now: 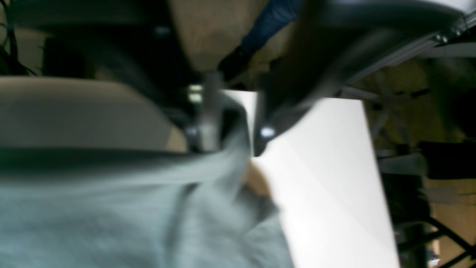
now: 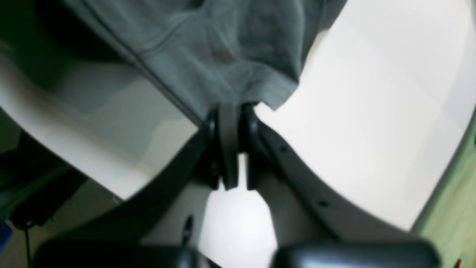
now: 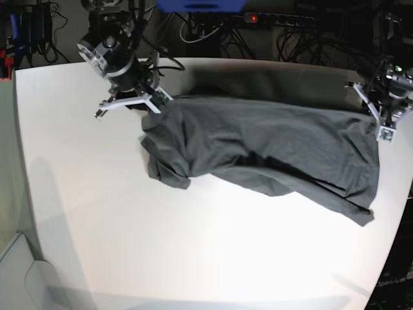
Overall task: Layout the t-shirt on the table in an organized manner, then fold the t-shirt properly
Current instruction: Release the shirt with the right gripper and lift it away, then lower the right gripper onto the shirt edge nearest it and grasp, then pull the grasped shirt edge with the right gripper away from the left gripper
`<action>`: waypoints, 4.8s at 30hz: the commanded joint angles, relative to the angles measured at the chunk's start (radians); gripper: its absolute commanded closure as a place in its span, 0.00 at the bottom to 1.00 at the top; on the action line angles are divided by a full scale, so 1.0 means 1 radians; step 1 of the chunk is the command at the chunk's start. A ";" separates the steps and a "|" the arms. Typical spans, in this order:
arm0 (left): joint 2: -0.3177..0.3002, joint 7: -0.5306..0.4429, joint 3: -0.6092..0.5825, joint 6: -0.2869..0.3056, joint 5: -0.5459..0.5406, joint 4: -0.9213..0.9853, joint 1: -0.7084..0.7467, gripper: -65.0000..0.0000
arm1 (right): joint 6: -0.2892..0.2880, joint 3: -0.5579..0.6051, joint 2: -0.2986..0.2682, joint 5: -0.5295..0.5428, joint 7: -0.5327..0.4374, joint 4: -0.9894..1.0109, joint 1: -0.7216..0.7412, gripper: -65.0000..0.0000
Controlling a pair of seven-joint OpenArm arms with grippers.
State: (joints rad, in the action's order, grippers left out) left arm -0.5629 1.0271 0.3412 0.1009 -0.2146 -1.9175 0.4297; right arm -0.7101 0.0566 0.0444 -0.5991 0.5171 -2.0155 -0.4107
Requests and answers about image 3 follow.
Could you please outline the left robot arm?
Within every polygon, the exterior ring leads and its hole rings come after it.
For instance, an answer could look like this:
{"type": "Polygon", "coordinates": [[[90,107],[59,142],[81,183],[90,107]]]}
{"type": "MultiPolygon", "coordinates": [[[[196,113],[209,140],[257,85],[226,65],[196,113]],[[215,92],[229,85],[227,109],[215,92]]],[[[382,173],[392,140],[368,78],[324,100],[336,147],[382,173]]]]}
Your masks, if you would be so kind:
{"type": "Polygon", "coordinates": [[[379,63],[354,90],[379,126],[395,129],[412,112],[412,8],[383,13],[377,39],[379,63]]]}

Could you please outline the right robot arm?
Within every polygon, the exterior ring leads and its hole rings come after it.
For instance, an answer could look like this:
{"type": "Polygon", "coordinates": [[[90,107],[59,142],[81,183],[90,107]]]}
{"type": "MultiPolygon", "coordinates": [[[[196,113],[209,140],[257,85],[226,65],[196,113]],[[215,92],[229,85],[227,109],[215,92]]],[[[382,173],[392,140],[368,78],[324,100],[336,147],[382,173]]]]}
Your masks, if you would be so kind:
{"type": "Polygon", "coordinates": [[[127,107],[160,114],[173,97],[160,85],[162,56],[173,62],[172,70],[185,68],[165,49],[145,36],[148,20],[145,1],[82,1],[88,11],[88,32],[77,43],[79,55],[110,83],[110,97],[99,104],[95,118],[127,107]]]}

